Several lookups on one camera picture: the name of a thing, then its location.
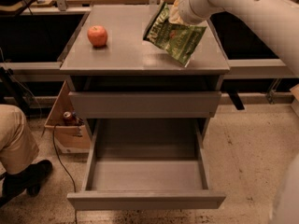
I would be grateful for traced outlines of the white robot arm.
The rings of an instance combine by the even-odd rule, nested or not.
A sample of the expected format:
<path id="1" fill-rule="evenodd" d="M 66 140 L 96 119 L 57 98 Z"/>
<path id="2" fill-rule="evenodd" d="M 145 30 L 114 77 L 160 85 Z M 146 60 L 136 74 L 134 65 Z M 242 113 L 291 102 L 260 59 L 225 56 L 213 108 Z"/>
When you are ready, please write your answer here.
<path id="1" fill-rule="evenodd" d="M 219 12 L 242 20 L 299 76 L 299 6 L 290 0 L 176 0 L 170 21 L 198 24 Z M 269 224 L 299 224 L 299 154 L 281 181 Z"/>

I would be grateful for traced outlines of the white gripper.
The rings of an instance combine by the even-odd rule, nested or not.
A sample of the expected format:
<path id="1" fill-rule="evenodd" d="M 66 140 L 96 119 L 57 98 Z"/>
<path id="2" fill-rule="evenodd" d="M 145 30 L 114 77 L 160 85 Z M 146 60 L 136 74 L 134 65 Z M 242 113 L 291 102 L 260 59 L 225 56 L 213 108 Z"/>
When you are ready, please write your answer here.
<path id="1" fill-rule="evenodd" d="M 170 8 L 169 21 L 174 24 L 184 25 L 199 24 L 206 21 L 215 8 L 208 0 L 175 0 Z"/>

